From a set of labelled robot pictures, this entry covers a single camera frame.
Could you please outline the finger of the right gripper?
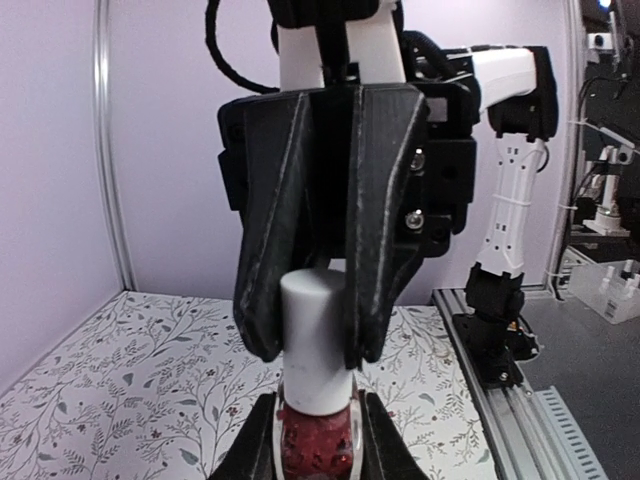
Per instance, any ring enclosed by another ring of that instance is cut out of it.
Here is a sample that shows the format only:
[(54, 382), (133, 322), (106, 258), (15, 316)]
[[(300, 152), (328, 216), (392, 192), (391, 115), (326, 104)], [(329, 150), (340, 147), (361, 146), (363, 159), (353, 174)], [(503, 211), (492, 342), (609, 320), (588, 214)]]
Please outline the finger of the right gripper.
[(310, 146), (309, 95), (255, 100), (244, 119), (248, 197), (233, 314), (247, 350), (271, 362), (283, 349), (279, 282), (294, 257)]

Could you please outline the front aluminium rail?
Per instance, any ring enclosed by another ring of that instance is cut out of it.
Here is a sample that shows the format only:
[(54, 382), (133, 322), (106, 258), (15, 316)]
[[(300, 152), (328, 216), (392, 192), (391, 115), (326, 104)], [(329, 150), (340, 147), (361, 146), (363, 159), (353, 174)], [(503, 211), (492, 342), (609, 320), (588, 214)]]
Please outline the front aluminium rail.
[(536, 392), (528, 381), (511, 388), (484, 388), (453, 317), (468, 308), (463, 292), (433, 292), (465, 380), (480, 414), (499, 479), (605, 479), (604, 469), (562, 400), (551, 387)]

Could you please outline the left aluminium frame post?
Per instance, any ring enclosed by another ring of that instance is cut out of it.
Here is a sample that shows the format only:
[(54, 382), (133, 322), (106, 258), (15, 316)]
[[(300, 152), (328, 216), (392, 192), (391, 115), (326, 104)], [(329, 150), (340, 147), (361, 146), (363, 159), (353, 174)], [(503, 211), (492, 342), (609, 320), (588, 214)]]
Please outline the left aluminium frame post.
[(110, 1), (94, 1), (93, 114), (95, 150), (108, 239), (123, 290), (136, 291), (113, 151), (110, 55)]

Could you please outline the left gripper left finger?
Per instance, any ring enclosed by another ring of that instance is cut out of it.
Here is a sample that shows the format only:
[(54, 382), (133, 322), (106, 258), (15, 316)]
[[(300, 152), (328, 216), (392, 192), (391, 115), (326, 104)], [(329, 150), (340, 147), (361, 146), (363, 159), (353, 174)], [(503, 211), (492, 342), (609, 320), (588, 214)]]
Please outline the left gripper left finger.
[(276, 394), (258, 397), (226, 455), (209, 480), (272, 480), (273, 417)]

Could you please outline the red nail polish bottle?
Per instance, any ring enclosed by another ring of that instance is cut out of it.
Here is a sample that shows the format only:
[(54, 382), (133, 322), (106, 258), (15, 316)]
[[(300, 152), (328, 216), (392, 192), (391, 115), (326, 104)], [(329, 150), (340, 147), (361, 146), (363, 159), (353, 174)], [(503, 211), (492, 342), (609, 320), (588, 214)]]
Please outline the red nail polish bottle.
[(327, 416), (300, 413), (279, 389), (272, 447), (277, 479), (359, 479), (364, 461), (363, 418), (354, 391), (343, 410)]

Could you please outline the right aluminium frame post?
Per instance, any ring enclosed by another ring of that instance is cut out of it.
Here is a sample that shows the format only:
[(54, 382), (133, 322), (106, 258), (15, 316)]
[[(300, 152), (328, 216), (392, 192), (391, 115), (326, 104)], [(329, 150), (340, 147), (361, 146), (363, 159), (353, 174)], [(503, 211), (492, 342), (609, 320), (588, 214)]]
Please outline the right aluminium frame post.
[(561, 105), (565, 108), (565, 118), (560, 122), (564, 128), (564, 150), (562, 151), (562, 183), (559, 201), (556, 207), (554, 241), (545, 272), (546, 288), (555, 299), (560, 301), (559, 285), (562, 278), (563, 256), (569, 244), (571, 220), (574, 212), (574, 188), (580, 166), (579, 143), (581, 140), (578, 121), (582, 114), (579, 94), (585, 80), (585, 28), (580, 1), (563, 1), (563, 14), (567, 31), (567, 75), (564, 81), (565, 99)]

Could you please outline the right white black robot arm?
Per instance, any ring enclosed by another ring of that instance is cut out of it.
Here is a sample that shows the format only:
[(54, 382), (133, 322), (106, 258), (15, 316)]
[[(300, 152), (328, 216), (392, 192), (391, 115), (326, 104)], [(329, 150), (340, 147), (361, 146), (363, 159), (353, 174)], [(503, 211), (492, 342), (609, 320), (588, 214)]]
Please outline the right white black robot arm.
[(284, 347), (281, 279), (325, 260), (346, 262), (340, 327), (350, 368), (382, 353), (392, 307), (429, 257), (460, 233), (473, 198), (472, 128), (486, 113), (496, 135), (497, 188), (455, 327), (480, 367), (534, 354), (509, 327), (524, 303), (522, 253), (533, 183), (556, 134), (548, 50), (441, 50), (408, 31), (409, 79), (274, 91), (218, 113), (219, 161), (243, 224), (234, 318), (264, 361)]

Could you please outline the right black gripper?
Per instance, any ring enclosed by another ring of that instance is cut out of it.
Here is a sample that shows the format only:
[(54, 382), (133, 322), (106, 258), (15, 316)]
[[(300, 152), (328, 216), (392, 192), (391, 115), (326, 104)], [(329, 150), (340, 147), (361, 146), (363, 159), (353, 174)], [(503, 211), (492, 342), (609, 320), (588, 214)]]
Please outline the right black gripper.
[[(470, 93), (453, 84), (336, 87), (303, 95), (314, 147), (295, 245), (333, 258), (345, 254), (344, 360), (348, 369), (359, 369), (381, 357), (394, 303), (422, 263), (419, 245), (405, 245), (422, 237), (424, 256), (441, 257), (466, 226), (476, 118)], [(258, 134), (287, 131), (289, 122), (275, 105), (295, 104), (298, 96), (252, 96), (218, 111), (220, 169), (230, 208), (241, 219), (248, 217), (250, 182), (275, 158), (269, 148), (283, 144), (258, 145)], [(422, 164), (410, 170), (413, 155)], [(424, 215), (422, 227), (397, 225), (415, 210)]]

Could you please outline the aluminium frame post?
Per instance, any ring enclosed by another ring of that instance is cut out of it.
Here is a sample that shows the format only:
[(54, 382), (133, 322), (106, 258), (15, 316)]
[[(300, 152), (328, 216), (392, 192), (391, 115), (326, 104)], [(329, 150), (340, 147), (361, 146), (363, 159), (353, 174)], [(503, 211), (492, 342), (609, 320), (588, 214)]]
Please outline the aluminium frame post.
[(560, 122), (564, 128), (564, 150), (562, 151), (562, 183), (559, 201), (556, 207), (554, 241), (545, 272), (546, 288), (555, 299), (560, 301), (559, 285), (562, 278), (563, 256), (569, 244), (571, 220), (574, 212), (574, 188), (580, 166), (579, 143), (581, 140), (578, 121), (582, 114), (579, 94), (585, 80), (585, 28), (580, 1), (563, 1), (563, 14), (567, 31), (567, 75), (564, 81), (565, 99), (561, 105), (565, 108), (565, 118)]
[(93, 114), (95, 150), (108, 239), (123, 290), (136, 291), (113, 151), (110, 55), (110, 1), (94, 1)]

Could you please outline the clear plastic storage box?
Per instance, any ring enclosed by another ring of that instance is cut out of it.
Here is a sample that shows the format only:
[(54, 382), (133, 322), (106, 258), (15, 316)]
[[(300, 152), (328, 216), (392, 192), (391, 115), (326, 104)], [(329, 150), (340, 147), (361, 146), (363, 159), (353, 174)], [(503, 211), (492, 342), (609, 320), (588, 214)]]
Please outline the clear plastic storage box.
[(639, 318), (639, 262), (575, 267), (569, 292), (612, 325)]

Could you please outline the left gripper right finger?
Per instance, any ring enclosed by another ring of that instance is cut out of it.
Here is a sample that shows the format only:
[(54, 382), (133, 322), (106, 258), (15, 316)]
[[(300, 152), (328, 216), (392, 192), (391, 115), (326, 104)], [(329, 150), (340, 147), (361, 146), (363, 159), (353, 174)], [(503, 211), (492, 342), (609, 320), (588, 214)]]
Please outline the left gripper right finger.
[(364, 480), (428, 480), (376, 393), (360, 392)]

